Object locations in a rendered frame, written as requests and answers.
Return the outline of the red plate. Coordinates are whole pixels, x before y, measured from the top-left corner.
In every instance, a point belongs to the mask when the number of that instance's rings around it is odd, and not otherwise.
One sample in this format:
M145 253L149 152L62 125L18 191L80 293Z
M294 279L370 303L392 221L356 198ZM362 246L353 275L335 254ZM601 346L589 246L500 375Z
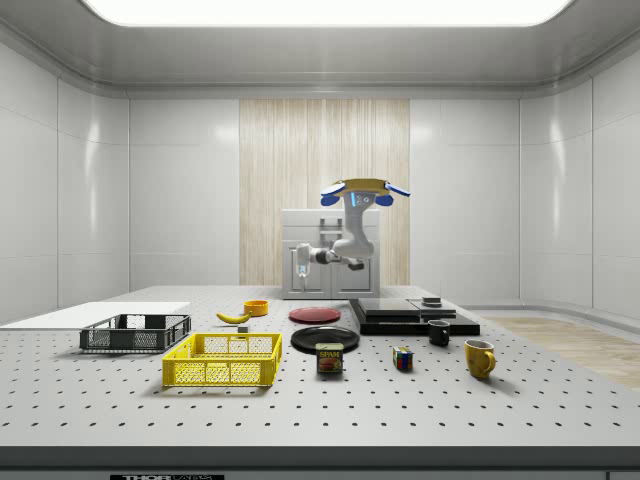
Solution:
M329 307L302 307L289 312L290 320L305 324L330 323L340 318L340 311Z

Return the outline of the white cabinet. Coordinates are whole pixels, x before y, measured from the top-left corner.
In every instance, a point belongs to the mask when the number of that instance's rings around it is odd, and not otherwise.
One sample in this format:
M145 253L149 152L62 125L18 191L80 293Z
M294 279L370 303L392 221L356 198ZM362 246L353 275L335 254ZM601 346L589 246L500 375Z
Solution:
M336 263L313 263L306 287L301 287L301 279L296 272L296 246L308 243L314 248L330 248L336 240L347 236L343 209L284 209L282 297L313 300L377 297L380 290L379 249L364 261L364 268L358 271Z

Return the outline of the black plate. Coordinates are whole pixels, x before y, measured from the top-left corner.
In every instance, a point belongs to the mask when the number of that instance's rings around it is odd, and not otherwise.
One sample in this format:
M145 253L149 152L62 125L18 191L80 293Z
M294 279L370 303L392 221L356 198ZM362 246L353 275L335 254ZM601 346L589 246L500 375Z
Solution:
M317 343L341 343L345 351L355 349L360 336L349 329L332 326L314 326L295 331L291 335L292 345L303 352L314 353Z

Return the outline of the flat-sided can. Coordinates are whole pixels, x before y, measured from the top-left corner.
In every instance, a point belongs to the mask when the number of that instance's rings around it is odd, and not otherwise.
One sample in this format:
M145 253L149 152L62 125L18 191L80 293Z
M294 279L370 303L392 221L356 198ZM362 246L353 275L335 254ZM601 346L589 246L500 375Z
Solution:
M316 360L318 373L341 373L343 371L342 343L317 343Z

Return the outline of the black stove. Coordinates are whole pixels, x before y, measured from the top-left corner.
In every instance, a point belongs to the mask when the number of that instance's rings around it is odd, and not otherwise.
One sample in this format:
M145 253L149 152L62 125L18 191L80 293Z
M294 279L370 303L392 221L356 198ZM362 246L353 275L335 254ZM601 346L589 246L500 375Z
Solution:
M359 331L365 335L427 335L429 320L450 323L452 335L479 335L480 325L457 313L451 306L434 307L419 299L361 298L350 299L358 319Z

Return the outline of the yellow basket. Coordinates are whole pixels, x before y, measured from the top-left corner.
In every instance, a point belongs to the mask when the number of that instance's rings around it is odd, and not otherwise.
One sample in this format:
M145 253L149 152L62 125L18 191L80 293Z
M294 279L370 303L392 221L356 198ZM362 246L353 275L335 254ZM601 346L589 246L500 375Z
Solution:
M270 386L280 333L194 333L162 358L165 386Z

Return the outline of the black mug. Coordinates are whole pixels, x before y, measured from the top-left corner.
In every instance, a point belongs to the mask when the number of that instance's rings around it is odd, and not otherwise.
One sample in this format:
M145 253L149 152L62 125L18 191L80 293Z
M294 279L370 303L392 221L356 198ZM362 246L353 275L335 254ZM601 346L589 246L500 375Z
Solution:
M450 341L450 323L445 320L429 320L429 342L432 345L446 347Z

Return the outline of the yellow mug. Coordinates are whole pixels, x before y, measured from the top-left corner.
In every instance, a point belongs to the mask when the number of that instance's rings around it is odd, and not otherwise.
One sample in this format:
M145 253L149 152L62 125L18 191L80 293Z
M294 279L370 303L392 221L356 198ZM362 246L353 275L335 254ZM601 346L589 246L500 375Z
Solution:
M479 379L488 378L496 366L494 345L483 340L468 339L464 351L470 374Z

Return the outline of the white board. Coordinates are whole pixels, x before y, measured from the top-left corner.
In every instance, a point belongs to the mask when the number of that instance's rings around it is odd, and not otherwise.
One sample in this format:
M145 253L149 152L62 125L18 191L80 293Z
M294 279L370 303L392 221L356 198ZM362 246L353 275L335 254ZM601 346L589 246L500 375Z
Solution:
M118 314L170 314L189 302L89 302L0 326L0 329L78 330Z

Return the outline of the dark grey basket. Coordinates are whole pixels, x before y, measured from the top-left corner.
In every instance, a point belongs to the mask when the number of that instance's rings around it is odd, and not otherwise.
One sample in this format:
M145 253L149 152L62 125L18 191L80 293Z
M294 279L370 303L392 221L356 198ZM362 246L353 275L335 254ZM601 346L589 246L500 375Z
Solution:
M119 314L80 331L80 348L108 353L163 352L188 335L191 317Z

